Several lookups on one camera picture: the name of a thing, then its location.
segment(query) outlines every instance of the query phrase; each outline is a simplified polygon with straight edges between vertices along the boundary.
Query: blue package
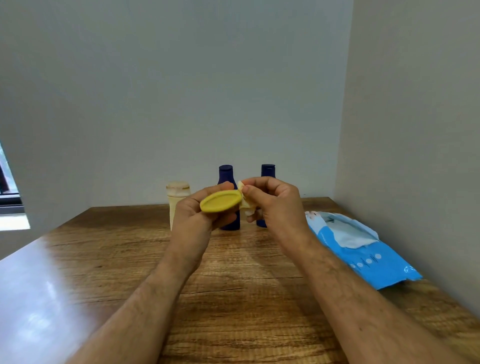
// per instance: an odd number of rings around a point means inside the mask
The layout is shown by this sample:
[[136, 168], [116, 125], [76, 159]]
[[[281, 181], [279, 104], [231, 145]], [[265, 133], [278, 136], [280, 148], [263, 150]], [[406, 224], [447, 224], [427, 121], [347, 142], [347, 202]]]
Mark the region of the blue package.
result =
[[[379, 290], [403, 280], [418, 280], [422, 276], [392, 248], [378, 239], [375, 231], [357, 220], [341, 214], [306, 213], [310, 229], [323, 245], [347, 263], [372, 287]], [[345, 242], [361, 245], [355, 249]]]

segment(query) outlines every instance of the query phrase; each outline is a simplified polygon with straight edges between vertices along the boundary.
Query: left hand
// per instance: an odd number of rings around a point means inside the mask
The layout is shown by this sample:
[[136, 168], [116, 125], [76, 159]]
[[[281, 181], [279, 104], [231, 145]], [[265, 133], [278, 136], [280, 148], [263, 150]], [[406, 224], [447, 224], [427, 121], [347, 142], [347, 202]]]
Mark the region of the left hand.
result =
[[170, 244], [165, 251], [165, 257], [172, 259], [176, 268], [182, 269], [186, 274], [196, 271], [208, 246], [211, 232], [235, 221], [238, 206], [221, 213], [205, 213], [200, 210], [200, 201], [207, 196], [233, 189], [233, 183], [224, 182], [206, 187], [178, 202]]

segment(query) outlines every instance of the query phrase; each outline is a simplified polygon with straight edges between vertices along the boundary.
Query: wooden table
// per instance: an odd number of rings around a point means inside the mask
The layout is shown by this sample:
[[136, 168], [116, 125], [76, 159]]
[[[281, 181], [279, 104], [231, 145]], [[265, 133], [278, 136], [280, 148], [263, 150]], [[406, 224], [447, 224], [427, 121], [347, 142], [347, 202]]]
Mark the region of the wooden table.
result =
[[[306, 210], [340, 212], [329, 198]], [[168, 206], [91, 208], [0, 262], [0, 363], [63, 363], [161, 258]], [[480, 323], [428, 281], [383, 294], [480, 359]], [[160, 363], [346, 363], [305, 281], [267, 229], [215, 231], [180, 295]]]

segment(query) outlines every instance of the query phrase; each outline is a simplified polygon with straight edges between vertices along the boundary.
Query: yellow lid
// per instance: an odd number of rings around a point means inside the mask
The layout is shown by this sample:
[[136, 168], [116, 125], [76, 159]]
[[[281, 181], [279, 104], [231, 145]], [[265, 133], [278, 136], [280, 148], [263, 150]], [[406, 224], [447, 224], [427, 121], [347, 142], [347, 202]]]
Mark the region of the yellow lid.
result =
[[241, 201], [239, 190], [218, 191], [200, 202], [203, 212], [222, 212], [238, 205]]

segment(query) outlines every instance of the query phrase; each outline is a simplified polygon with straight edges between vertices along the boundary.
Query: hand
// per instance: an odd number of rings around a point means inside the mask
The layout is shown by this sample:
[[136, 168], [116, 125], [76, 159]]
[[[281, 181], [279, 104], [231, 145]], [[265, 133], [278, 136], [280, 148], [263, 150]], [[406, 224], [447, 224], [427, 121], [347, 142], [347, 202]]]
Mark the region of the hand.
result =
[[207, 214], [200, 210], [200, 201], [210, 194], [233, 189], [233, 183], [224, 182], [206, 187], [178, 202], [170, 244], [164, 256], [172, 260], [175, 269], [192, 274], [202, 261], [211, 232], [235, 221], [238, 206], [218, 214]]
[[273, 177], [254, 177], [242, 182], [244, 196], [262, 209], [247, 217], [247, 221], [265, 219], [285, 255], [289, 255], [296, 241], [311, 236], [297, 187]]

